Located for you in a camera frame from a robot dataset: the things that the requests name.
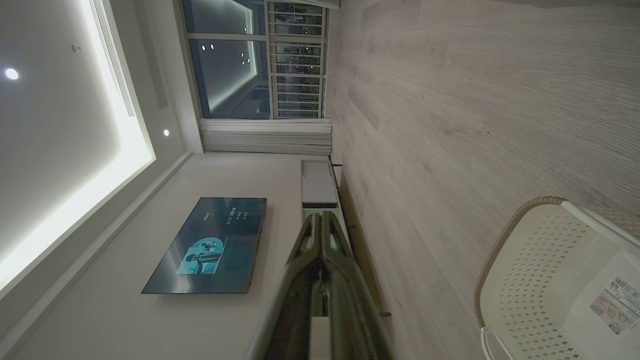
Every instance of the floor plank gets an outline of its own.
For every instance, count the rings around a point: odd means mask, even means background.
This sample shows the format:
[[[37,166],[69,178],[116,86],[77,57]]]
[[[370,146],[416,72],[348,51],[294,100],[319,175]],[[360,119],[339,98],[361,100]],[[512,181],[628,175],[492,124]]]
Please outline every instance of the floor plank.
[[[482,359],[473,289],[527,200],[640,214],[640,3],[342,0],[333,159],[402,359]]]

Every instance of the barcode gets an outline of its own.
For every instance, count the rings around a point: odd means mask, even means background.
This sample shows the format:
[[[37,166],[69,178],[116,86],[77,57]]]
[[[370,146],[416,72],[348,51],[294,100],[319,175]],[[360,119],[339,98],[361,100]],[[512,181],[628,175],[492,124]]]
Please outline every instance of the barcode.
[[[634,288],[633,286],[627,284],[626,281],[624,281],[620,276],[616,276],[616,280],[614,280],[614,282],[621,287],[623,290],[629,292],[631,294],[631,297],[634,299],[638,299],[640,298],[640,291],[638,291],[636,288]]]

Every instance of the white curtain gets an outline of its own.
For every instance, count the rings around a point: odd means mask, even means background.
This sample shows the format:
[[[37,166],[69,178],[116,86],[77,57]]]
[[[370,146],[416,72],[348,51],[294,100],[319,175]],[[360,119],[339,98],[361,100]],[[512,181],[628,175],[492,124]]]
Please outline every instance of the white curtain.
[[[331,155],[328,119],[200,120],[205,151]]]
[[[323,8],[339,9],[340,0],[289,0],[292,3],[309,4],[315,6],[322,6]]]

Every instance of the person on television screen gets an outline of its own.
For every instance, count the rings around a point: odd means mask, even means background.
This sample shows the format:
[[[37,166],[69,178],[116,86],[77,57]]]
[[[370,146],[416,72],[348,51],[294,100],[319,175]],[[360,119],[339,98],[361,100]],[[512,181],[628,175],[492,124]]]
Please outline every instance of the person on television screen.
[[[199,254],[191,254],[187,256],[187,261],[197,261],[198,269],[196,270],[196,274],[202,274],[202,270],[204,267],[204,263],[215,263],[220,259],[222,254],[215,254],[214,252],[207,249],[207,252],[201,252]]]

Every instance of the basket handle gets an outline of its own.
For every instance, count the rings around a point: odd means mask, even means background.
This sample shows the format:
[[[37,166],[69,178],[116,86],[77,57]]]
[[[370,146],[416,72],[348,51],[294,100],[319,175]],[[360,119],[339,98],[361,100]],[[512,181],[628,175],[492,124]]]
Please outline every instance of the basket handle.
[[[490,332],[492,332],[493,335],[495,335],[495,338],[498,340],[498,343],[500,343],[500,346],[502,346],[502,349],[507,354],[509,359],[510,360],[514,360],[513,356],[511,356],[511,352],[509,352],[507,347],[504,346],[504,343],[502,342],[502,339],[500,339],[500,336],[498,336],[498,334],[496,332],[494,332],[494,331],[487,330],[487,328],[485,326],[482,329],[480,329],[480,341],[482,342],[482,351],[484,352],[484,356],[486,357],[486,360],[493,360],[493,356],[491,355],[491,352],[489,351],[489,343],[488,343],[488,341],[486,339],[487,335],[489,335]]]

